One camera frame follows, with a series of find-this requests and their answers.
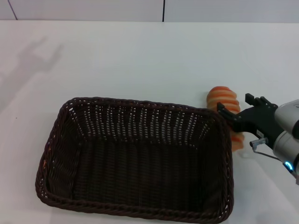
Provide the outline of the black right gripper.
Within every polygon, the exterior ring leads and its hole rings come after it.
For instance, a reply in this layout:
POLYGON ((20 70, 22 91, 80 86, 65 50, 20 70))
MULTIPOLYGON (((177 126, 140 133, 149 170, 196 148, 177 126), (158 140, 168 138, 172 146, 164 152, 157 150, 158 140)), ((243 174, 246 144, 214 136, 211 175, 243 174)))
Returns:
POLYGON ((236 133, 249 132, 258 138, 267 138, 267 146, 273 149, 277 137, 283 132, 274 118, 278 106, 271 104, 263 96, 256 98, 250 93, 245 94, 245 102, 253 107, 237 115, 229 111, 221 102, 217 103, 217 112, 227 123, 230 123, 236 133))

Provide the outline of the orange striped bread roll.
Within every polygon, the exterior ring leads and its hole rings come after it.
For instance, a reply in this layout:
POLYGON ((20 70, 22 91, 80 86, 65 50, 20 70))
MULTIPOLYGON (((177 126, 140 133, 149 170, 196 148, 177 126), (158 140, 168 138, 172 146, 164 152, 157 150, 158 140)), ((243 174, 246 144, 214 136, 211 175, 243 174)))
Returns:
MULTIPOLYGON (((210 110, 217 111, 218 102, 222 103, 226 109, 234 114, 238 114, 241 111, 239 101, 237 100, 237 94, 226 86, 214 87, 209 91, 206 97, 206 105, 210 110)), ((235 133, 231 129, 230 135, 232 142, 232 152, 243 149, 243 133, 235 133)))

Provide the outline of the dark brown wicker basket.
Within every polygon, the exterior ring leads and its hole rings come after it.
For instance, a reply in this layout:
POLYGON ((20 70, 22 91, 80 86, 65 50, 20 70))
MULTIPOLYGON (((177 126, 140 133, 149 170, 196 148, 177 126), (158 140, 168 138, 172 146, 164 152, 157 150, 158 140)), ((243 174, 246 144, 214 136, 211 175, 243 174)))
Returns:
POLYGON ((234 206, 230 131, 209 109, 73 98, 59 110, 35 187, 64 210, 221 223, 234 206))

